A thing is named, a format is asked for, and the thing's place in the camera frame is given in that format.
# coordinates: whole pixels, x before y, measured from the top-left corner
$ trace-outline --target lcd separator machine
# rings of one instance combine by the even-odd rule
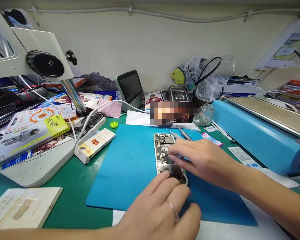
[[[273,172],[300,173],[300,114],[253,96],[222,96],[213,120]]]
[[[50,32],[10,27],[0,13],[0,41],[9,43],[13,53],[0,58],[0,78],[27,74],[40,74],[47,81],[60,81],[74,103],[78,117],[89,111],[84,106],[72,82],[73,73],[68,62],[74,65],[77,59],[73,52],[63,53],[55,35]],[[78,144],[92,137],[106,122],[103,117]],[[18,163],[0,173],[23,187],[40,187],[45,184],[74,154],[74,139],[51,149],[44,155],[36,155],[29,161]]]

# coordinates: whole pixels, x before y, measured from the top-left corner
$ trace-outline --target ring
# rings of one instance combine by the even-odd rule
[[[174,209],[173,205],[168,200],[166,200],[166,202],[169,203],[172,211],[174,212],[174,215],[176,216],[176,223],[177,223],[179,221],[179,216],[178,216],[177,211]]]

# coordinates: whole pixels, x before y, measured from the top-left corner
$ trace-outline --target wrist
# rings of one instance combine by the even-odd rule
[[[247,192],[253,189],[253,185],[258,183],[262,174],[257,169],[240,164],[237,173],[234,175],[231,191],[246,197]]]

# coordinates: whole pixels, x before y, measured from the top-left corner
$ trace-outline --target plastic bag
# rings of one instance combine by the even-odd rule
[[[195,94],[196,97],[200,100],[206,102],[212,102],[216,100],[216,98],[222,91],[222,87],[227,84],[229,78],[233,74],[235,65],[234,56],[225,55],[220,57],[222,58],[222,61],[219,67],[208,78],[198,84]],[[201,77],[212,71],[218,61],[218,59],[212,61],[204,70]]]
[[[201,73],[199,68],[201,61],[200,55],[201,50],[197,51],[185,64],[173,70],[171,78],[176,84],[191,85],[198,81],[198,76]]]

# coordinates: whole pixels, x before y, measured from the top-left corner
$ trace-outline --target hand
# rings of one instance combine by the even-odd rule
[[[198,234],[201,210],[192,203],[178,223],[166,200],[177,213],[190,195],[186,185],[169,178],[165,171],[156,176],[129,207],[114,227],[118,239],[123,240],[194,240]]]
[[[208,139],[177,139],[168,150],[169,158],[181,168],[219,187],[236,191],[246,166],[238,163]],[[179,159],[176,154],[189,159]]]

